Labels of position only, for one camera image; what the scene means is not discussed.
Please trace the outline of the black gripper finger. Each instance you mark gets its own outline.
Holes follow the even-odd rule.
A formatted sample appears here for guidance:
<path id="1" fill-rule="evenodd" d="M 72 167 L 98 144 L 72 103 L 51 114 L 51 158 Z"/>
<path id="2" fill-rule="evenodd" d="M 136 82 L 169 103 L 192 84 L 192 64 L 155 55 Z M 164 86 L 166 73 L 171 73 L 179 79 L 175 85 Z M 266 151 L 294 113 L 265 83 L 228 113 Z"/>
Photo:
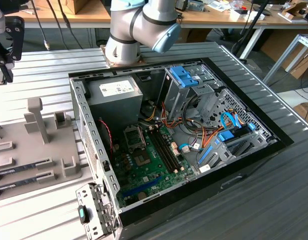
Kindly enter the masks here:
<path id="1" fill-rule="evenodd" d="M 19 16 L 3 16 L 0 19 L 0 34 L 7 34 L 11 41 L 9 49 L 5 48 L 0 42 L 0 70 L 2 80 L 0 83 L 12 83 L 15 61 L 22 58 L 22 48 L 24 42 L 25 23 Z"/>

